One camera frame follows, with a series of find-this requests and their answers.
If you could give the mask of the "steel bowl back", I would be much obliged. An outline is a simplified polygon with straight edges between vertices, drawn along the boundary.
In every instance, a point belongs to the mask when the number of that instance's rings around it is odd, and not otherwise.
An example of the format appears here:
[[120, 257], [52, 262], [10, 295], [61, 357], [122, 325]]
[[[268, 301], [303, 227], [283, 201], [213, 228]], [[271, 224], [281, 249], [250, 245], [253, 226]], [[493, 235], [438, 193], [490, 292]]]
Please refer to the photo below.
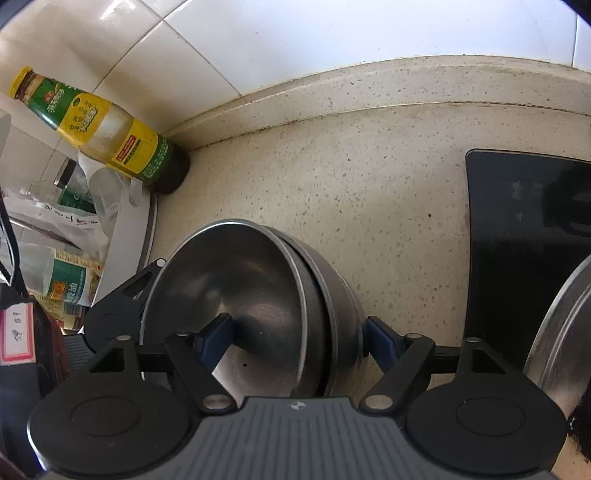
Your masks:
[[353, 396], [365, 373], [363, 309], [346, 279], [314, 248], [286, 233], [280, 239], [294, 249], [311, 270], [328, 315], [329, 379], [325, 396]]

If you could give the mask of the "steel bowl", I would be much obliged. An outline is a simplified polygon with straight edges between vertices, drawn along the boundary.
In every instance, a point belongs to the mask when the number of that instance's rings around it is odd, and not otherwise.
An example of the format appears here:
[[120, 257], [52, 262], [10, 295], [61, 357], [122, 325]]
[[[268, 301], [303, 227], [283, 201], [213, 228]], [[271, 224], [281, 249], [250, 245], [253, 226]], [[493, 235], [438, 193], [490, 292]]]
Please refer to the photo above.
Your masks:
[[213, 375], [236, 401], [318, 396], [320, 300], [300, 257], [268, 227], [221, 220], [182, 243], [150, 292], [141, 340], [196, 332], [220, 313], [233, 319], [232, 344]]
[[320, 253], [304, 241], [276, 228], [269, 227], [269, 229], [285, 245], [290, 247], [290, 250], [297, 253], [301, 262], [304, 263], [304, 267], [307, 268], [312, 282], [314, 282], [315, 292], [318, 294], [321, 305], [322, 333], [324, 333], [324, 340], [322, 340], [324, 352], [322, 352], [322, 368], [318, 379], [317, 392], [318, 396], [335, 396], [335, 382], [337, 382], [338, 377], [339, 341], [337, 331], [335, 331], [335, 308], [331, 292], [332, 273], [329, 273], [331, 265]]
[[294, 249], [311, 270], [328, 315], [329, 379], [325, 396], [353, 396], [365, 373], [363, 309], [346, 279], [314, 248], [286, 233], [280, 239]]

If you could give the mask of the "green label fish sauce bottle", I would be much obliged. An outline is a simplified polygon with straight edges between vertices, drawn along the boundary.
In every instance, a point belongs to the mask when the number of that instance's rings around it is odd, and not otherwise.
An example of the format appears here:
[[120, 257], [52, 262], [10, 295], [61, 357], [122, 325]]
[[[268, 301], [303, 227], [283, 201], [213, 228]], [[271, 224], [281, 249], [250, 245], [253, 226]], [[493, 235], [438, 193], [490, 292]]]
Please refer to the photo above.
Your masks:
[[102, 275], [99, 262], [33, 243], [20, 242], [19, 252], [29, 291], [67, 308], [92, 305]]

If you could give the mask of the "white rotating condiment tray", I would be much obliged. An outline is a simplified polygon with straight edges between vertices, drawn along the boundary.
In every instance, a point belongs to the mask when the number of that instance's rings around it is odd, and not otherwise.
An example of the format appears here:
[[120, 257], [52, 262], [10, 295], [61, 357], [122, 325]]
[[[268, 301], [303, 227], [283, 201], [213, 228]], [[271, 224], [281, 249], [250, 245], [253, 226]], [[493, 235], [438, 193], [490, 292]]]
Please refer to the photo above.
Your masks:
[[95, 212], [109, 245], [94, 300], [102, 300], [147, 265], [157, 200], [132, 178], [82, 153], [77, 162], [85, 173]]

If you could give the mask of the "clear plastic bag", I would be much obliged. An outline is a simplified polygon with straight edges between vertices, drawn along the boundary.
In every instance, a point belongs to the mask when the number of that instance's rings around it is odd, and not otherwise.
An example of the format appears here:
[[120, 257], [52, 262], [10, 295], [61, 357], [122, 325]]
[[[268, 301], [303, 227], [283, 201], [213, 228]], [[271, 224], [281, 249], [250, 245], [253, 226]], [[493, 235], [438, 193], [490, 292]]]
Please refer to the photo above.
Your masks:
[[56, 235], [88, 258], [104, 262], [123, 194], [121, 174], [82, 155], [67, 158], [52, 180], [21, 180], [4, 187], [9, 215]]

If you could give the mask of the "black gas stove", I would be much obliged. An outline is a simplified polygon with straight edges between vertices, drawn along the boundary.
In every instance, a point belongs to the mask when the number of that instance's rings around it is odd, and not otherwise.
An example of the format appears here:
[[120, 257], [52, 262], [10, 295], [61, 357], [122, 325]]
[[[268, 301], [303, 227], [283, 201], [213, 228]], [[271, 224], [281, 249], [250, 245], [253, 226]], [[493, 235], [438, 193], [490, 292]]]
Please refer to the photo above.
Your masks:
[[554, 298], [590, 254], [590, 164], [466, 154], [470, 273], [464, 334], [521, 369]]

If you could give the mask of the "yellow green cooking wine bottle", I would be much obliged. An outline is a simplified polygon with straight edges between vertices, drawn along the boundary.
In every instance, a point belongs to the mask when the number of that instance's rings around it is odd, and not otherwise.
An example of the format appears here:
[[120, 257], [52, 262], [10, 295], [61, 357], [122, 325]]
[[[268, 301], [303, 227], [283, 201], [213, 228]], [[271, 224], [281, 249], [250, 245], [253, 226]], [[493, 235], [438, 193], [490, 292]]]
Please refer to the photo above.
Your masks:
[[30, 67], [14, 77], [9, 96], [86, 157], [139, 181], [155, 194], [173, 193], [189, 171], [190, 159], [181, 147], [100, 96]]

